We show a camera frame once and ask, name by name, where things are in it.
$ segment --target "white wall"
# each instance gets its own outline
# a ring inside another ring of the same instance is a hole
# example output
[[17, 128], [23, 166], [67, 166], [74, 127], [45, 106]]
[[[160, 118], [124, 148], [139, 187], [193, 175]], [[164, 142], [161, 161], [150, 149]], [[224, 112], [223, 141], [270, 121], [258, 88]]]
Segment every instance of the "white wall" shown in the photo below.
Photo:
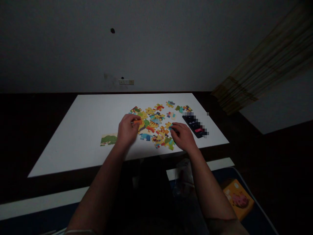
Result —
[[272, 89], [243, 114], [262, 134], [313, 119], [313, 69]]
[[295, 2], [5, 1], [0, 92], [211, 91]]

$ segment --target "smartphone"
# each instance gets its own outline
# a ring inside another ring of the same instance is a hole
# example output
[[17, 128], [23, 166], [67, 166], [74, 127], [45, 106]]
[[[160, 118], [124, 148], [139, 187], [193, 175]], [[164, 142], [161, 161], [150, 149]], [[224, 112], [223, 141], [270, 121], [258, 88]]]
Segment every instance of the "smartphone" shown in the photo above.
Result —
[[185, 122], [187, 123], [187, 125], [190, 127], [190, 129], [197, 138], [203, 137], [204, 133], [202, 127], [200, 126], [200, 123], [197, 122], [197, 120], [194, 118], [194, 116], [183, 115], [183, 119], [185, 120]]

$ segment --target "orange box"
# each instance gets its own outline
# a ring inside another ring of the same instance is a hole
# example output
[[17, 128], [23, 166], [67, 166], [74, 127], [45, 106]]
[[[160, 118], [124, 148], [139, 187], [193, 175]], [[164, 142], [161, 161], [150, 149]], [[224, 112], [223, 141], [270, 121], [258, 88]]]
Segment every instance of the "orange box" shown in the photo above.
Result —
[[254, 200], [244, 190], [236, 179], [228, 179], [221, 184], [225, 196], [228, 198], [239, 221], [242, 221], [252, 210]]

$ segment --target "dark floor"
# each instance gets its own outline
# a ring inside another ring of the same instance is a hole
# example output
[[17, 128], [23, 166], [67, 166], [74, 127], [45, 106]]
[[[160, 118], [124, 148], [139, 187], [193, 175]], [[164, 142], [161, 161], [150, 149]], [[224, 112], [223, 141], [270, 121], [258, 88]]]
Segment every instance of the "dark floor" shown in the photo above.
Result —
[[[252, 193], [279, 233], [301, 233], [309, 224], [309, 172], [313, 122], [262, 135], [239, 112], [227, 116], [209, 92], [194, 92], [197, 100], [230, 142], [201, 149], [205, 159], [231, 157]], [[89, 186], [99, 167], [27, 178], [77, 94], [0, 95], [0, 203]], [[172, 154], [166, 169], [186, 157]], [[134, 172], [138, 160], [124, 163]]]

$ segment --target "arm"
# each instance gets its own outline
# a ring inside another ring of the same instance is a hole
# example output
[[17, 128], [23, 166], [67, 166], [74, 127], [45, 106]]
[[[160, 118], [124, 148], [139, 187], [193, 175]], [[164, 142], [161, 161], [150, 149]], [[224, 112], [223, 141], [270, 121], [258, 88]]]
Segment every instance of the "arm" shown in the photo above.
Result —
[[124, 158], [137, 137], [139, 123], [131, 124], [133, 119], [140, 119], [140, 116], [126, 114], [120, 122], [117, 142], [73, 214], [67, 231], [91, 229], [96, 234], [103, 234], [114, 202]]
[[202, 214], [205, 219], [237, 219], [237, 216], [213, 176], [187, 125], [174, 122], [171, 135], [179, 148], [185, 150], [190, 158], [192, 175]]

